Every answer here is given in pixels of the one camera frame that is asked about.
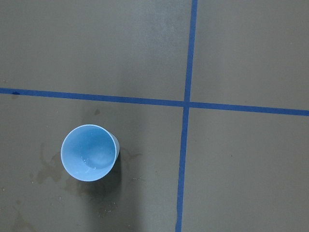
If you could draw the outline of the light blue plastic cup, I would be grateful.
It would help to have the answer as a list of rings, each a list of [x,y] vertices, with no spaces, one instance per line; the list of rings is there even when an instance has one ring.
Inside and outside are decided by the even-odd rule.
[[[63,140],[60,156],[67,173],[79,181],[92,182],[105,177],[120,153],[118,139],[101,126],[81,125]]]

